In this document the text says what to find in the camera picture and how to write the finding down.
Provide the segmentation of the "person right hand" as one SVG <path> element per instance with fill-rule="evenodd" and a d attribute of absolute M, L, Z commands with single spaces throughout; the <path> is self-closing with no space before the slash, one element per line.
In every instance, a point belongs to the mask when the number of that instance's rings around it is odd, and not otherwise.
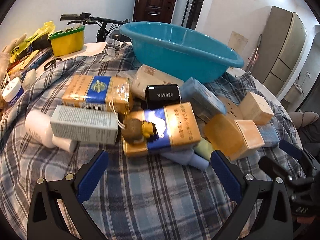
<path fill-rule="evenodd" d="M 305 225 L 304 229 L 311 229 L 318 225 L 317 217 L 297 217 L 299 224 Z"/>

